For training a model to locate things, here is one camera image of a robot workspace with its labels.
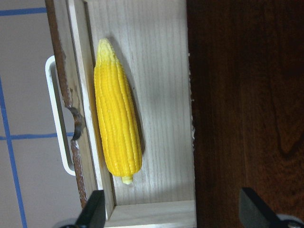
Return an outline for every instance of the yellow corn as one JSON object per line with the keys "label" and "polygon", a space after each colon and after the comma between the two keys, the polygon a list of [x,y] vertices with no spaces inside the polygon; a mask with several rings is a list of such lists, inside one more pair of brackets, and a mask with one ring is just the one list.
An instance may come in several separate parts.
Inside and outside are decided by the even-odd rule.
{"label": "yellow corn", "polygon": [[94,85],[106,165],[130,184],[142,166],[142,150],[129,84],[107,39],[98,44]]}

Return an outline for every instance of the chipped wood edge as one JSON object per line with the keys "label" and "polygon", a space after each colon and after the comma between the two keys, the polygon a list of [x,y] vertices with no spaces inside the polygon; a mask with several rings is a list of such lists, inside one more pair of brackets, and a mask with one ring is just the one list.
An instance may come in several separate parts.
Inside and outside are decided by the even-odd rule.
{"label": "chipped wood edge", "polygon": [[69,30],[67,5],[62,0],[45,0],[58,80],[65,107],[74,117],[75,133],[72,144],[76,181],[84,207],[92,191],[97,189],[89,139],[84,122],[84,108],[76,70],[74,50]]}

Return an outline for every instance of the white handle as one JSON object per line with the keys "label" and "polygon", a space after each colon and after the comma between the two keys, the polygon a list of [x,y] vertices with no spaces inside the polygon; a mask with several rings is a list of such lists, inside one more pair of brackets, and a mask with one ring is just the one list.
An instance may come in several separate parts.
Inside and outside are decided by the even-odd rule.
{"label": "white handle", "polygon": [[51,99],[53,116],[55,121],[55,127],[59,142],[60,154],[63,167],[68,174],[75,176],[74,164],[70,155],[68,142],[67,142],[67,132],[65,127],[65,122],[62,114],[62,106],[59,95],[58,82],[56,78],[56,64],[55,57],[51,56],[46,62],[46,77],[49,97]]}

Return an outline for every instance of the wooden drawer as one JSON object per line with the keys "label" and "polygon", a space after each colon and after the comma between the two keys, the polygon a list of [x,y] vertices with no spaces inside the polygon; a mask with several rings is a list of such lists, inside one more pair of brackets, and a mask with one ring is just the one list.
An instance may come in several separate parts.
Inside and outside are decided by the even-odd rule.
{"label": "wooden drawer", "polygon": [[[71,142],[81,203],[104,189],[106,227],[196,226],[184,0],[47,0],[59,84],[75,119]],[[131,186],[105,165],[93,74],[110,39],[133,92],[143,164]]]}

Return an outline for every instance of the light wood panel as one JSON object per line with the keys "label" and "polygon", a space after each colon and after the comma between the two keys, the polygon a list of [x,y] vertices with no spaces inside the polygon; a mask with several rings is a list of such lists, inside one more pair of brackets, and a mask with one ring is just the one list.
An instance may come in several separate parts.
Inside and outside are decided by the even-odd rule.
{"label": "light wood panel", "polygon": [[116,206],[107,228],[194,228],[194,200]]}
{"label": "light wood panel", "polygon": [[93,55],[109,38],[142,129],[142,169],[130,186],[113,177],[116,204],[194,199],[185,1],[100,0],[87,9]]}
{"label": "light wood panel", "polygon": [[110,174],[107,170],[102,153],[101,137],[98,127],[93,61],[87,29],[85,5],[82,0],[68,0],[70,27],[77,62],[77,72],[80,81],[82,103],[85,113],[85,124],[90,141],[92,163],[98,189],[104,190],[106,215],[109,218],[114,207]]}

